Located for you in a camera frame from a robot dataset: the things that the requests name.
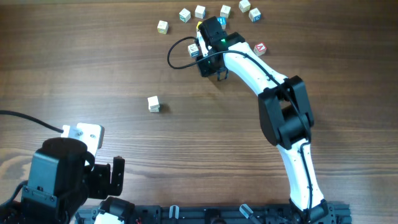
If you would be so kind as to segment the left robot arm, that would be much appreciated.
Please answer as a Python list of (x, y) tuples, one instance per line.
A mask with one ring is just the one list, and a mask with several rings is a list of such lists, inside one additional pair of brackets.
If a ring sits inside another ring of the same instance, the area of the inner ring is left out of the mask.
[(101, 203), (93, 223), (132, 223), (134, 204), (121, 200), (125, 160), (96, 164), (85, 143), (72, 138), (44, 141), (32, 158), (29, 178), (1, 204), (1, 223), (84, 223), (77, 211), (89, 198)]

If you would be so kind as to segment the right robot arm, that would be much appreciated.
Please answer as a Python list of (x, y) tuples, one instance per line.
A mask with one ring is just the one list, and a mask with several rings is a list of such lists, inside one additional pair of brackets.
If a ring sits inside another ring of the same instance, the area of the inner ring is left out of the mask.
[(314, 118), (304, 81), (270, 68), (240, 34), (228, 35), (217, 17), (198, 26), (197, 39), (202, 76), (233, 72), (257, 96), (262, 133), (278, 148), (288, 175), (294, 222), (315, 223), (325, 217), (327, 205), (311, 158)]

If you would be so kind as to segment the blue block number 2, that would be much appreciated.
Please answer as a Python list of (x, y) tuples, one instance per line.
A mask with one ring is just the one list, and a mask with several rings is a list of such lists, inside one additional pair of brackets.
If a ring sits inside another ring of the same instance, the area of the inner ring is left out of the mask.
[(200, 50), (196, 44), (191, 44), (188, 46), (188, 53), (193, 58), (199, 56)]

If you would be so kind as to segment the red block letter M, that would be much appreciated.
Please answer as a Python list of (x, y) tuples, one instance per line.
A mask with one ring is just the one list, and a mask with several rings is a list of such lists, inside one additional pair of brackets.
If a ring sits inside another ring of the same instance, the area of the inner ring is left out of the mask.
[(160, 111), (160, 103), (158, 96), (152, 96), (148, 99), (148, 109), (151, 113), (158, 113)]

